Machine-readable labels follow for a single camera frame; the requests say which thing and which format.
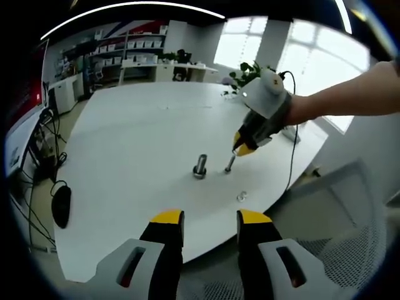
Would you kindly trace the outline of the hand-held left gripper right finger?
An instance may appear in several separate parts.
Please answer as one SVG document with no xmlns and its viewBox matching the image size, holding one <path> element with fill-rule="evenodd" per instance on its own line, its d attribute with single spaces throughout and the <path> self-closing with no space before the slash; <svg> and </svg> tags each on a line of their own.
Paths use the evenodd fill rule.
<svg viewBox="0 0 400 300">
<path fill-rule="evenodd" d="M 237 246 L 245 299 L 352 299 L 356 293 L 329 279 L 316 256 L 282 238 L 261 212 L 237 211 Z"/>
</svg>

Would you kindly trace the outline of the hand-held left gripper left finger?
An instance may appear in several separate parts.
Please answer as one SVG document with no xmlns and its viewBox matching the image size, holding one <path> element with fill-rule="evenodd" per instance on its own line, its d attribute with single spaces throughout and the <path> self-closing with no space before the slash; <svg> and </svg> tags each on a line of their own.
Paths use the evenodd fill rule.
<svg viewBox="0 0 400 300">
<path fill-rule="evenodd" d="M 183 266 L 184 211 L 154 216 L 138 239 L 105 256 L 92 277 L 93 299 L 176 299 Z"/>
</svg>

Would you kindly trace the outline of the person's right hand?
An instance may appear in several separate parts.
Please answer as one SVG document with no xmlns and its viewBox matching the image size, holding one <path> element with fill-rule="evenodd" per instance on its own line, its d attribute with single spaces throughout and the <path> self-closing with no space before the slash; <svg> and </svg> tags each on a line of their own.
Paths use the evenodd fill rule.
<svg viewBox="0 0 400 300">
<path fill-rule="evenodd" d="M 287 126 L 286 119 L 288 118 L 291 108 L 292 98 L 292 94 L 286 92 L 282 103 L 276 109 L 276 112 L 268 119 L 267 137 L 270 138 L 273 134 L 279 133 Z"/>
</svg>

